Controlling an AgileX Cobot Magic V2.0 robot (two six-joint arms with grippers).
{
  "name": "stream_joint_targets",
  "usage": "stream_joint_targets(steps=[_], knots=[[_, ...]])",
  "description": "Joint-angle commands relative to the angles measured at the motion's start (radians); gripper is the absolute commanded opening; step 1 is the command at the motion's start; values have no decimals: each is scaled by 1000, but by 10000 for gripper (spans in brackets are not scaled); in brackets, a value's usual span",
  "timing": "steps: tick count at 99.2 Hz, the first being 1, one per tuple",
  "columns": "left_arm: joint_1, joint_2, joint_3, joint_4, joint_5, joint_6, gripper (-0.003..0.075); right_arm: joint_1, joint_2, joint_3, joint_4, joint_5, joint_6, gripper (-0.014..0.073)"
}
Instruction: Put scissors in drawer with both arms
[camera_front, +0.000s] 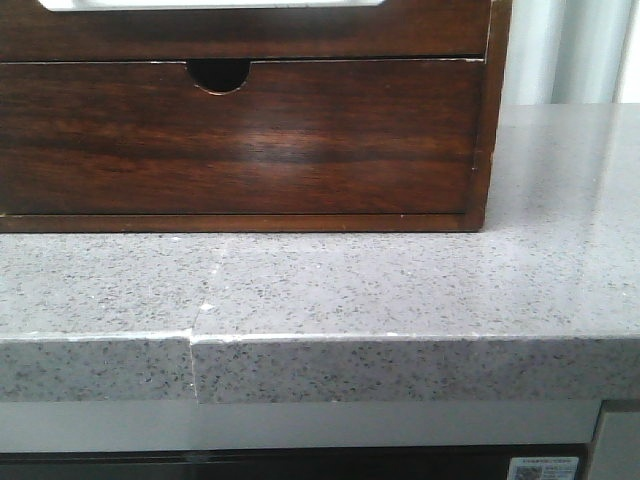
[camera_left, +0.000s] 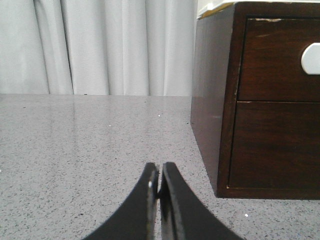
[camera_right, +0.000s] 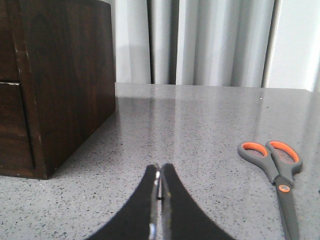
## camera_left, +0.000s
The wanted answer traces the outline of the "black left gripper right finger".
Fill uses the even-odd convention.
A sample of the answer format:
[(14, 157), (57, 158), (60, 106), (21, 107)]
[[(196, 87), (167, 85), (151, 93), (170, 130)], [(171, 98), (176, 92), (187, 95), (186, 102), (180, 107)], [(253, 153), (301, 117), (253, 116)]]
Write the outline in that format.
[(163, 240), (240, 240), (197, 198), (173, 162), (163, 165), (160, 188)]

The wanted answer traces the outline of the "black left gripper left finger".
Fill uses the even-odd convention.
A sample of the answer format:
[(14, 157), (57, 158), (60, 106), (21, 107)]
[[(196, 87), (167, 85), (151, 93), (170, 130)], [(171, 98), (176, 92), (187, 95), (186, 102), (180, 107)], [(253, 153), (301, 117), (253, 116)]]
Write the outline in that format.
[(121, 206), (86, 240), (153, 240), (157, 212), (159, 170), (148, 162)]

